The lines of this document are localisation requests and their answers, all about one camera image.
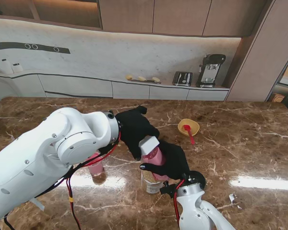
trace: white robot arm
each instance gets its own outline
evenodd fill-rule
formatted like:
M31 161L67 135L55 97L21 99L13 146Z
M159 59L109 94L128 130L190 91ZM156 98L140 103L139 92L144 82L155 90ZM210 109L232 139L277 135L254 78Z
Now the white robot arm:
M177 201L182 205L180 230L235 230L222 214L209 202L202 200L205 192L200 183L180 187Z
M53 112L0 152L0 219L38 196L73 164L116 141L119 125L111 113L81 114L73 108Z

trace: pink bottle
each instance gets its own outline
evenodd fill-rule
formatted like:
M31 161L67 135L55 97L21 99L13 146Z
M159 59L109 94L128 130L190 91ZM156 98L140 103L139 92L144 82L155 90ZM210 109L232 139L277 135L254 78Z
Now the pink bottle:
M154 164L154 165L163 165L166 159L163 157L162 152L158 148L159 141L156 137L147 136L140 141L139 147L142 152L142 161L144 163ZM169 177L164 175L160 176L153 173L153 176L156 180L159 181L168 181Z
M96 152L89 159L94 158L94 157L98 156L99 154L100 154L99 152ZM92 176L100 175L102 173L103 169L104 169L104 166L102 164L102 161L97 162L96 164L92 164L92 165L88 166L88 170L90 171Z

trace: kitchen counter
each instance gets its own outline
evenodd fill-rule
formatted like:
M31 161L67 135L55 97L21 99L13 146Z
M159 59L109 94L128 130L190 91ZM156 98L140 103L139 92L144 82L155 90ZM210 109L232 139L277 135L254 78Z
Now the kitchen counter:
M118 113L140 104L161 137L181 145L190 169L206 177L203 199L237 230L288 230L288 110L280 103L9 97L0 102L0 150L61 107ZM194 146L177 130L183 118L200 124ZM142 190L139 165L120 142L101 180L87 169L72 177L83 230L178 229L172 199ZM15 229L77 229L65 183L38 200L44 212L28 202L9 215Z

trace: white bottle cap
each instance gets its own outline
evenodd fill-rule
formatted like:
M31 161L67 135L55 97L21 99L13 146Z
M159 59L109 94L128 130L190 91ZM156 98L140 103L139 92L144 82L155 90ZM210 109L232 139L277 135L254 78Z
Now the white bottle cap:
M141 149L141 155L148 155L155 147L159 145L158 139L153 136L146 136L143 140L139 142L139 147Z

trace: red spoon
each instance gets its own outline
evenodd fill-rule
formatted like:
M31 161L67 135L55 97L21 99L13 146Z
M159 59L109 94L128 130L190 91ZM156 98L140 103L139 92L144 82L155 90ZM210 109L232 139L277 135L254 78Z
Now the red spoon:
M195 145L194 138L192 137L192 134L191 134L191 127L190 127L190 125L183 125L183 128L184 128L184 130L186 130L186 131L188 132L189 137L190 137L191 144Z

